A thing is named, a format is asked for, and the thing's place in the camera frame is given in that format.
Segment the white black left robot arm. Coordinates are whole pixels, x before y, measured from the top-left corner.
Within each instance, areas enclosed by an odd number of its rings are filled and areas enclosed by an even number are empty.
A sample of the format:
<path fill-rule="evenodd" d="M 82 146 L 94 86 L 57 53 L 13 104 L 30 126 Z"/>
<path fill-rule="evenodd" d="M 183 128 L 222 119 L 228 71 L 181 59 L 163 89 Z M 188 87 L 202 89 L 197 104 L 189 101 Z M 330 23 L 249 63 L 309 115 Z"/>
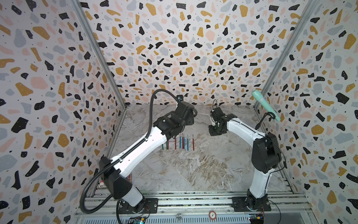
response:
<path fill-rule="evenodd" d="M 127 177 L 153 150 L 179 135 L 186 126 L 193 125 L 196 115 L 197 111 L 192 104 L 179 102 L 174 111 L 159 117 L 151 130 L 125 151 L 111 159 L 101 159 L 100 169 L 105 170 L 101 179 L 111 196 L 116 200 L 124 200 L 137 212 L 142 210 L 145 197 Z"/>

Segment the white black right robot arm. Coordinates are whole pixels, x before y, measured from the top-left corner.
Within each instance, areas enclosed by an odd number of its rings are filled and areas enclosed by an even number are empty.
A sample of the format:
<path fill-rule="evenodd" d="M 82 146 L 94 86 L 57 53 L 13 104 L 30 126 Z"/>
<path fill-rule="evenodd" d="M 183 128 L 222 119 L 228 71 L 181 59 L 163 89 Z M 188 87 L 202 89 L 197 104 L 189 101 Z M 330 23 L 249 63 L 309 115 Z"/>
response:
<path fill-rule="evenodd" d="M 268 201 L 267 189 L 271 174 L 277 171 L 282 160 L 277 138 L 274 134 L 265 134 L 251 128 L 233 114 L 224 114 L 220 108 L 210 112 L 212 125 L 211 136 L 232 132 L 245 140 L 252 147 L 251 162 L 255 168 L 254 177 L 245 199 L 246 207 L 257 211 Z"/>

